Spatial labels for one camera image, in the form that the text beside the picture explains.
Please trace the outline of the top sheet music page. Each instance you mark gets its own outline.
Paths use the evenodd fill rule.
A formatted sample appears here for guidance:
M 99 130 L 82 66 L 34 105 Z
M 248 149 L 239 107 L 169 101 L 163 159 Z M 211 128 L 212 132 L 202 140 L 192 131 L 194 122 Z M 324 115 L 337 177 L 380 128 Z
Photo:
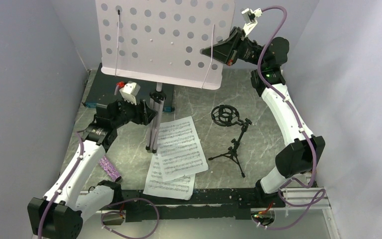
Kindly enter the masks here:
M 191 116 L 162 123 L 157 143 L 156 161 L 163 181 L 173 181 L 208 170 L 207 159 Z

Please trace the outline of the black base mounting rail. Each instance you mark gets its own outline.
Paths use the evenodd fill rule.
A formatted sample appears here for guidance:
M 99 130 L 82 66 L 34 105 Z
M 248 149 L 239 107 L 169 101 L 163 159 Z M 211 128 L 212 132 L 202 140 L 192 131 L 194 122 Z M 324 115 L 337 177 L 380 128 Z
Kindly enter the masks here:
M 189 200 L 145 195 L 143 190 L 123 190 L 122 196 L 123 199 L 138 197 L 144 201 L 104 206 L 102 210 L 123 209 L 127 222 L 214 218 L 248 220 L 252 214 L 268 207 L 285 207 L 276 193 L 261 195 L 256 188 L 195 189 Z

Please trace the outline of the aluminium frame rail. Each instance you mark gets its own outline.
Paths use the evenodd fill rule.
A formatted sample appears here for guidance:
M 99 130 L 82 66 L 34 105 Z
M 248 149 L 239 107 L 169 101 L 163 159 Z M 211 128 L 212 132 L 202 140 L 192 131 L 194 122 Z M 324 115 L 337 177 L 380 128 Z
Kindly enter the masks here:
M 324 188 L 285 188 L 282 189 L 285 208 L 290 210 L 304 210 L 315 198 L 311 210 L 331 209 L 329 199 Z

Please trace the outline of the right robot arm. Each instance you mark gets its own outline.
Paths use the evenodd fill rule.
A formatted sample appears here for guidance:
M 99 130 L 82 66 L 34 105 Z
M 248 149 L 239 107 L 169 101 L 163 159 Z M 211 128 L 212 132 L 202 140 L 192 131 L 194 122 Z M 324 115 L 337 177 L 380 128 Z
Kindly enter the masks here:
M 301 118 L 282 75 L 289 41 L 274 37 L 261 46 L 251 41 L 243 29 L 234 27 L 227 39 L 201 49 L 200 53 L 228 66 L 237 60 L 257 66 L 251 72 L 252 87 L 271 110 L 285 143 L 285 148 L 275 157 L 275 167 L 258 181 L 260 190 L 254 193 L 256 204 L 265 207 L 273 201 L 273 193 L 286 183 L 300 182 L 297 175 L 315 172 L 325 147 L 324 138 L 315 136 Z

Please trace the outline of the sheet music page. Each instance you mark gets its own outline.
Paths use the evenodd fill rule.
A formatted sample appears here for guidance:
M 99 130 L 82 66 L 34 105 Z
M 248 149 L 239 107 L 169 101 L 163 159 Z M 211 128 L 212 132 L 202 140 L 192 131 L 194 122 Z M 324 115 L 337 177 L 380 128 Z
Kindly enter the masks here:
M 183 176 L 181 178 L 164 182 L 161 168 L 153 155 L 150 167 L 147 173 L 143 194 L 172 198 L 180 200 L 189 200 L 193 194 L 195 175 Z
M 173 181 L 208 170 L 207 159 L 191 116 L 162 123 L 157 143 L 156 161 L 163 181 Z

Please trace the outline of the bottom sheet music page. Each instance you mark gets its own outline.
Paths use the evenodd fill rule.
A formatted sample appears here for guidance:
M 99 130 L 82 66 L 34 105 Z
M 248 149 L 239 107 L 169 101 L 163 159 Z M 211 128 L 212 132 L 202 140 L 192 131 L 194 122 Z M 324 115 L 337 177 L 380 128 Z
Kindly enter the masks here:
M 147 173 L 143 194 L 172 198 L 180 200 L 189 200 L 193 194 L 195 175 L 183 176 L 181 178 L 164 182 L 161 168 L 153 155 L 150 167 Z

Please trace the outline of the purple glitter tube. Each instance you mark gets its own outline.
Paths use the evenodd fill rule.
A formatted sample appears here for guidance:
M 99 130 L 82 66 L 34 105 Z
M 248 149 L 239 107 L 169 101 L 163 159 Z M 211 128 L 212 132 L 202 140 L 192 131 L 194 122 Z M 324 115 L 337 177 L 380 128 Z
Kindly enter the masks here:
M 106 156 L 103 156 L 98 163 L 112 181 L 120 182 L 122 176 Z

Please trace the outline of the dark network switch box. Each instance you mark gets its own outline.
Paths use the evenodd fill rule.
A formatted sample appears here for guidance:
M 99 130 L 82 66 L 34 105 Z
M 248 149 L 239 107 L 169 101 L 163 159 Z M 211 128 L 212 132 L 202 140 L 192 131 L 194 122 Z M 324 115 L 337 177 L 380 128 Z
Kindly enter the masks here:
M 116 84 L 119 82 L 136 82 L 140 86 L 137 99 L 144 99 L 146 103 L 150 103 L 150 93 L 156 89 L 155 82 L 107 75 L 101 69 L 102 64 L 99 64 L 89 94 L 83 102 L 85 107 L 93 109 L 97 104 L 108 104 L 116 99 L 120 99 L 120 93 L 114 94 Z

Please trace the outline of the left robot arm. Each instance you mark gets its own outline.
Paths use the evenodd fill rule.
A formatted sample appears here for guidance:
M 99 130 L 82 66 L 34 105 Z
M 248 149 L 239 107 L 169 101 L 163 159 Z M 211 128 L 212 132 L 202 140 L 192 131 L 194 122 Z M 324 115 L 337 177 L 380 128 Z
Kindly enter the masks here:
M 93 121 L 77 133 L 78 149 L 57 182 L 27 206 L 32 232 L 39 239 L 75 239 L 95 212 L 122 205 L 122 187 L 116 181 L 103 180 L 86 195 L 81 190 L 116 139 L 118 128 L 130 122 L 148 125 L 158 115 L 144 100 L 136 104 L 116 100 L 98 104 L 95 110 Z

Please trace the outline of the lilac perforated music stand desk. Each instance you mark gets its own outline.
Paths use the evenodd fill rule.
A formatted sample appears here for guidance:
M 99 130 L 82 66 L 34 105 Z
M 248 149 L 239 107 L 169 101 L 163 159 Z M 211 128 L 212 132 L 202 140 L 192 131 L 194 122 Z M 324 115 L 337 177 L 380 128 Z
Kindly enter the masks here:
M 97 0 L 102 72 L 217 90 L 224 64 L 214 51 L 229 36 L 232 0 Z

